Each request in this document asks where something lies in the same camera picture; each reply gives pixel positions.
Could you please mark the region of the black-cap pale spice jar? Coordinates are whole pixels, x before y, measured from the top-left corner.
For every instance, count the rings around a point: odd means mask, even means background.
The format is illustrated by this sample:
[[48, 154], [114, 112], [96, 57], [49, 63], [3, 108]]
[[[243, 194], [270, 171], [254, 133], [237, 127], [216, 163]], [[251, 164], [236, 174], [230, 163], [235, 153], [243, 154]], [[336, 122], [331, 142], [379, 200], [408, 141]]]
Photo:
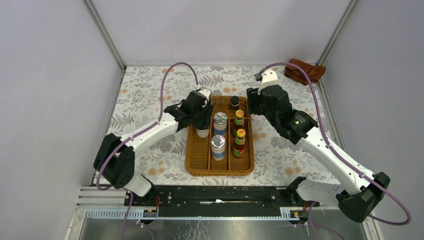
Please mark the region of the black-cap pale spice jar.
[[199, 138], [207, 138], [210, 135], [210, 128], [204, 127], [204, 128], [195, 128], [195, 132]]

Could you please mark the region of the silver-lid salt jar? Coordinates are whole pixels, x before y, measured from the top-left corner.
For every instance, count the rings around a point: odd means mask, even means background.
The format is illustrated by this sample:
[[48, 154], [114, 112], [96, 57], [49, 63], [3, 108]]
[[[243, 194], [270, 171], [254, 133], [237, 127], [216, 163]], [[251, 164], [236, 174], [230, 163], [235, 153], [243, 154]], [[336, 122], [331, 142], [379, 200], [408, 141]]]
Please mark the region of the silver-lid salt jar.
[[222, 161], [226, 155], [226, 140], [223, 135], [216, 134], [210, 140], [212, 158], [215, 161]]
[[213, 116], [213, 132], [224, 136], [227, 133], [228, 116], [224, 112], [217, 112]]

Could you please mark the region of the red sauce bottle yellow cap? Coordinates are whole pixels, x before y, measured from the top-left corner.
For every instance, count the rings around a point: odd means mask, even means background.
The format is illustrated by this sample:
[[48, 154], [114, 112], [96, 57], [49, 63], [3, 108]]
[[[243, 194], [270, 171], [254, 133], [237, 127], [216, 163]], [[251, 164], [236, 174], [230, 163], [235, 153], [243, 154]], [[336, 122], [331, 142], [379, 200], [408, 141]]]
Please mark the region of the red sauce bottle yellow cap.
[[232, 145], [232, 154], [240, 158], [243, 156], [246, 148], [246, 131], [242, 128], [236, 131], [234, 142]]

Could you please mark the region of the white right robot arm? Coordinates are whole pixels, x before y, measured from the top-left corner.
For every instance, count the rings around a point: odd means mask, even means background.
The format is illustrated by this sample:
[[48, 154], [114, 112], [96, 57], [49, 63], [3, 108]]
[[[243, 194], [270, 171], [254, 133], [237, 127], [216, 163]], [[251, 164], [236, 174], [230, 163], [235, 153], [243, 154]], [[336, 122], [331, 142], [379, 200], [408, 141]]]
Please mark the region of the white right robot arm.
[[292, 108], [288, 93], [279, 85], [246, 90], [249, 114], [265, 116], [277, 133], [317, 159], [339, 184], [296, 178], [287, 191], [287, 201], [304, 201], [338, 207], [350, 220], [362, 223], [383, 199], [391, 179], [374, 173], [353, 160], [331, 140], [325, 141], [319, 124], [306, 112]]

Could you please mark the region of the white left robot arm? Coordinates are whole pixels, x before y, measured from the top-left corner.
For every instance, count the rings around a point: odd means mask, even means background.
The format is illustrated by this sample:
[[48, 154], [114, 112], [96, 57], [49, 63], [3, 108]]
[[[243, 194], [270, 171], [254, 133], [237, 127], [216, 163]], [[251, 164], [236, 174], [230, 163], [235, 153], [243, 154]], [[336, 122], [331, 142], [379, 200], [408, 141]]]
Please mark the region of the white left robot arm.
[[145, 176], [135, 172], [136, 155], [182, 129], [208, 129], [214, 108], [211, 96], [209, 89], [193, 90], [181, 103], [166, 107], [159, 120], [123, 136], [113, 133], [106, 135], [93, 168], [115, 189], [133, 192], [144, 206], [152, 204], [155, 200], [154, 185]]

